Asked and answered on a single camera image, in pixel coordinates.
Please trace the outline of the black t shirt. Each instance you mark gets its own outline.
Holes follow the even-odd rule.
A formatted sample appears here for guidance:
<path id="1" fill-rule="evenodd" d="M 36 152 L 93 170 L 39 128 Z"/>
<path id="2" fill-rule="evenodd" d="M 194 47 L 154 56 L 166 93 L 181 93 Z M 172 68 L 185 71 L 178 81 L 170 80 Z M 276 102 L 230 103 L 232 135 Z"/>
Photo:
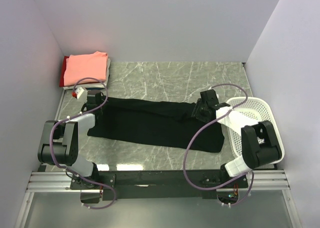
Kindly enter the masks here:
<path id="1" fill-rule="evenodd" d="M 192 116 L 195 103 L 109 97 L 90 137 L 186 149 L 205 123 Z"/>

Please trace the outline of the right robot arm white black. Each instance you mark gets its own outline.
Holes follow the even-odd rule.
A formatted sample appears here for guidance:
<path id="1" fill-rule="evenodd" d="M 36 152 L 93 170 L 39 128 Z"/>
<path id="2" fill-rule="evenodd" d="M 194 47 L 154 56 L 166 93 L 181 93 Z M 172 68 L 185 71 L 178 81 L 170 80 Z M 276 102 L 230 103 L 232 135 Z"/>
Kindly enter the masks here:
<path id="1" fill-rule="evenodd" d="M 237 176 L 269 164 L 277 164 L 285 150 L 270 106 L 257 97 L 234 97 L 219 102 L 213 89 L 200 93 L 192 116 L 208 124 L 214 119 L 227 127 L 234 159 L 223 164 L 213 182 L 230 188 Z"/>

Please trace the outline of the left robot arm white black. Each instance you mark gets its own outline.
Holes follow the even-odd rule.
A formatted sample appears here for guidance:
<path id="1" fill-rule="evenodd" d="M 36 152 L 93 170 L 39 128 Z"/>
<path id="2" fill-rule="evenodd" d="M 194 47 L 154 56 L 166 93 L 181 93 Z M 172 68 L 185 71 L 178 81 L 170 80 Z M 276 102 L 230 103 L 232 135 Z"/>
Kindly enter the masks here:
<path id="1" fill-rule="evenodd" d="M 79 134 L 86 133 L 96 125 L 102 115 L 99 108 L 93 113 L 83 114 L 66 122 L 48 120 L 44 123 L 37 158 L 42 164 L 66 168 L 72 174 L 71 181 L 88 189 L 95 189 L 101 183 L 97 165 L 79 154 Z"/>

